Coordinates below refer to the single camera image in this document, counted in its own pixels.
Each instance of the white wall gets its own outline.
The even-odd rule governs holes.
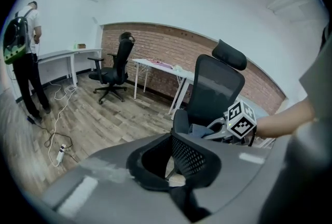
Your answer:
[[[297,100],[299,77],[313,61],[288,21],[267,0],[106,0],[102,24],[151,22],[219,38],[242,51],[288,98]]]
[[[17,0],[6,24],[20,10],[33,0]],[[84,43],[87,48],[99,48],[101,27],[98,24],[101,6],[104,0],[35,0],[38,3],[40,12],[42,36],[40,45],[37,45],[39,55],[59,50],[72,49],[74,43]],[[89,54],[75,56],[75,70],[81,71],[90,68]],[[39,73],[42,84],[53,79],[66,75],[66,61],[55,60],[39,65]],[[8,68],[11,78],[15,79],[12,73],[12,66]],[[13,85],[14,96],[17,99],[21,96],[15,80],[10,81],[7,72],[4,73]]]

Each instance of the white desk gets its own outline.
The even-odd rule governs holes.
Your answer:
[[[43,64],[50,61],[54,61],[57,59],[63,59],[65,58],[67,60],[67,78],[72,77],[73,78],[73,86],[77,86],[77,77],[76,77],[76,71],[75,71],[75,55],[83,52],[93,52],[95,57],[100,58],[101,57],[101,51],[100,48],[94,48],[94,49],[76,49],[76,50],[63,50],[63,51],[57,51],[57,52],[51,52],[47,54],[42,54],[38,57],[38,63]],[[93,70],[94,64],[91,63],[91,70]]]
[[[181,71],[176,71],[174,69],[169,69],[169,68],[166,68],[164,66],[161,66],[161,65],[158,65],[158,64],[154,64],[152,62],[150,62],[149,60],[147,59],[133,59],[133,62],[136,63],[136,77],[135,77],[135,91],[134,91],[134,99],[136,100],[136,91],[137,91],[137,80],[138,80],[138,77],[139,77],[139,67],[140,65],[143,66],[143,70],[142,71],[146,71],[146,74],[145,74],[145,82],[144,82],[144,89],[143,89],[143,92],[145,92],[145,87],[146,87],[146,80],[147,80],[147,75],[148,75],[148,71],[151,67],[155,68],[155,69],[158,69],[158,70],[161,70],[161,71],[164,71],[164,72],[167,72],[167,73],[170,73],[174,76],[177,77],[177,81],[178,81],[178,89],[176,91],[176,94],[175,94],[175,97],[174,97],[174,100],[172,102],[172,106],[168,112],[168,114],[171,114],[172,112],[172,109],[173,109],[173,106],[174,106],[174,103],[177,99],[177,103],[176,103],[176,107],[175,107],[175,110],[174,112],[179,109],[180,105],[181,105],[181,102],[183,101],[183,98],[186,94],[186,91],[188,89],[188,86],[190,83],[193,83],[193,80],[194,80],[194,73],[193,72],[190,72],[190,71],[186,71],[186,70],[181,70]]]

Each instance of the black backpack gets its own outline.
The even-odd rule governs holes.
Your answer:
[[[19,17],[17,12],[15,18],[7,26],[3,44],[6,64],[12,64],[18,58],[21,58],[26,54],[26,49],[30,48],[26,17],[32,10],[30,9],[23,17]]]

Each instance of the table leg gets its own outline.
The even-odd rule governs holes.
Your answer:
[[[74,54],[71,55],[71,70],[72,70],[72,79],[73,79],[73,86],[77,87],[77,78],[76,78],[76,72],[75,72],[75,60],[74,60]]]
[[[172,115],[172,117],[171,117],[171,120],[174,119],[175,112],[176,112],[178,109],[180,109],[181,103],[182,103],[182,101],[183,101],[183,98],[184,98],[185,95],[186,95],[186,92],[187,92],[188,87],[189,87],[189,80],[186,79],[186,80],[185,80],[185,83],[183,84],[183,88],[182,88],[182,90],[181,90],[181,92],[180,92],[180,95],[179,95],[178,98],[177,98],[177,102],[176,102],[175,109],[174,109],[173,115]]]
[[[149,72],[149,69],[150,69],[150,68],[147,68],[147,69],[146,69],[145,82],[144,82],[144,89],[143,89],[143,92],[145,92],[146,81],[147,81],[147,74],[148,74],[148,72]]]
[[[184,81],[185,81],[185,78],[183,77],[183,78],[181,79],[180,83],[178,84],[178,89],[177,89],[177,91],[176,91],[176,94],[175,94],[174,100],[173,100],[173,102],[172,102],[172,106],[171,106],[171,108],[170,108],[170,111],[168,112],[168,115],[170,115],[171,112],[172,112],[172,109],[173,109],[173,107],[174,107],[175,101],[176,101],[176,99],[177,99],[177,96],[178,96],[178,94],[179,94],[181,88],[182,88],[182,85],[183,85],[183,82],[184,82]]]
[[[70,78],[72,77],[72,74],[71,74],[71,60],[69,57],[66,58],[66,62],[67,62],[67,72],[68,72],[66,77]]]
[[[136,77],[135,77],[135,89],[134,89],[134,100],[136,100],[136,91],[137,91],[137,81],[139,79],[139,63],[137,63],[136,67]]]
[[[102,57],[102,51],[99,51],[98,52],[98,58],[101,58]],[[102,68],[102,62],[99,61],[99,68],[101,69]]]

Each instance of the power strip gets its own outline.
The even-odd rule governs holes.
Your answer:
[[[59,149],[58,156],[57,156],[57,161],[60,164],[63,160],[64,152],[66,151],[66,145],[62,144],[61,148]]]

